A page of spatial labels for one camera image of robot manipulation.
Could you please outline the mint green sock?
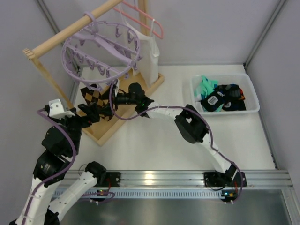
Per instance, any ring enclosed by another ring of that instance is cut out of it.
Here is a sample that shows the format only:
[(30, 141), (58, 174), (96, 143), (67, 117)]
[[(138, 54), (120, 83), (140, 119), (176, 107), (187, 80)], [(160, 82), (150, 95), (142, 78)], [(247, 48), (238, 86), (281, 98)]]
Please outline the mint green sock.
[(196, 101), (204, 100), (219, 84), (218, 80), (211, 80), (204, 75), (201, 75), (201, 79), (201, 82), (194, 90), (194, 97)]
[(224, 104), (210, 105), (205, 104), (203, 108), (208, 112), (220, 112)]

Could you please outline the black blue sock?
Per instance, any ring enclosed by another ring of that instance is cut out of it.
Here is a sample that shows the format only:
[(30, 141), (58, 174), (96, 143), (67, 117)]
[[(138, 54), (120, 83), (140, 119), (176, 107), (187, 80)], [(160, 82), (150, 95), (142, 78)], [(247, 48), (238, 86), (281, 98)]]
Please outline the black blue sock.
[(205, 104), (210, 104), (210, 105), (225, 104), (225, 95), (220, 91), (213, 91), (205, 99), (201, 100), (202, 107)]

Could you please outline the purple round clip hanger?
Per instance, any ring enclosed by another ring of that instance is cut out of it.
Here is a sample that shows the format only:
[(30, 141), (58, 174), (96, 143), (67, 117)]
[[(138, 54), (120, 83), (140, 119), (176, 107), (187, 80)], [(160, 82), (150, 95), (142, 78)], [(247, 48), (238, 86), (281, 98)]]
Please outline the purple round clip hanger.
[(141, 60), (141, 41), (128, 25), (98, 21), (90, 13), (91, 22), (71, 35), (61, 51), (61, 62), (68, 75), (89, 90), (101, 91), (129, 71)]

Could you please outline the black tan argyle sock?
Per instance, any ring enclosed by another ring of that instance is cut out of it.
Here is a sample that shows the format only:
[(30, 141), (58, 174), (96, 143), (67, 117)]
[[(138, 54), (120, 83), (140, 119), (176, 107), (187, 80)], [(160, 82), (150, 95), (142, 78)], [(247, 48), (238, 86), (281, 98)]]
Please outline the black tan argyle sock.
[(112, 96), (111, 96), (112, 102), (111, 102), (109, 100), (110, 88), (108, 88), (102, 94), (98, 90), (90, 90), (87, 87), (80, 89), (80, 91), (86, 102), (86, 105), (89, 105), (92, 103), (97, 104), (98, 112), (99, 112), (101, 119), (105, 120), (107, 117), (108, 121), (110, 121), (113, 118), (114, 114), (111, 110), (110, 104), (112, 104), (112, 105), (114, 104), (114, 102), (113, 102), (114, 96), (112, 94)]

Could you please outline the black sock with grey patches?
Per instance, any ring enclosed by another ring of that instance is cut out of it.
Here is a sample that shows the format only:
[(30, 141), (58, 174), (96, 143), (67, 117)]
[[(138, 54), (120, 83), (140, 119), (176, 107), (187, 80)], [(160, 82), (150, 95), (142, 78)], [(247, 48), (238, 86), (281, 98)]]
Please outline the black sock with grey patches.
[(223, 105), (222, 109), (224, 111), (245, 111), (246, 106), (243, 100), (235, 100), (232, 102), (228, 102)]

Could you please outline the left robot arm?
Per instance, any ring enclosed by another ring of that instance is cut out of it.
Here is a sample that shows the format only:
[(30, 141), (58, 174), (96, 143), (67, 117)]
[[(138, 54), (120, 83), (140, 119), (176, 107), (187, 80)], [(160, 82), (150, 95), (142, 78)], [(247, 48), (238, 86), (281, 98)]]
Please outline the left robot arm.
[(59, 99), (55, 99), (37, 111), (52, 126), (42, 140), (45, 151), (37, 159), (25, 206), (20, 216), (10, 224), (58, 225), (86, 191), (105, 180), (106, 168), (93, 161), (87, 164), (80, 177), (60, 197), (52, 199), (75, 162), (82, 129), (100, 120), (95, 103), (80, 104), (78, 108), (85, 113), (84, 116), (79, 116), (76, 108), (66, 109)]

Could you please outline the black red yellow argyle sock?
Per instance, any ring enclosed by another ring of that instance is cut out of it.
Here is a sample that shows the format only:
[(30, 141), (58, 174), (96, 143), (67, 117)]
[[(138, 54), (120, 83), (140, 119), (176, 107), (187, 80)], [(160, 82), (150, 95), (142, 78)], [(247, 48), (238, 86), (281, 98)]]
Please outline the black red yellow argyle sock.
[(246, 98), (245, 98), (245, 96), (244, 96), (244, 93), (243, 93), (243, 90), (242, 89), (239, 89), (239, 93), (240, 93), (240, 95), (239, 95), (239, 98), (238, 98), (238, 100), (245, 100)]

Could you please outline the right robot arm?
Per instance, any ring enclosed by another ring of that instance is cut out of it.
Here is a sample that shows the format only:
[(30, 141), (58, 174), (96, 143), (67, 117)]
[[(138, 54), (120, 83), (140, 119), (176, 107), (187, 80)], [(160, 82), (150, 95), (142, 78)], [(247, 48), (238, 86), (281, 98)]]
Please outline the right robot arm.
[(175, 124), (185, 141), (205, 150), (215, 169), (213, 172), (204, 172), (206, 187), (221, 190), (225, 187), (246, 186), (245, 174), (221, 153), (214, 143), (208, 123), (192, 105), (161, 106), (148, 98), (138, 83), (130, 84), (128, 92), (118, 91), (119, 83), (114, 82), (109, 89), (109, 104), (113, 113), (119, 105), (134, 105), (138, 116), (167, 120)]

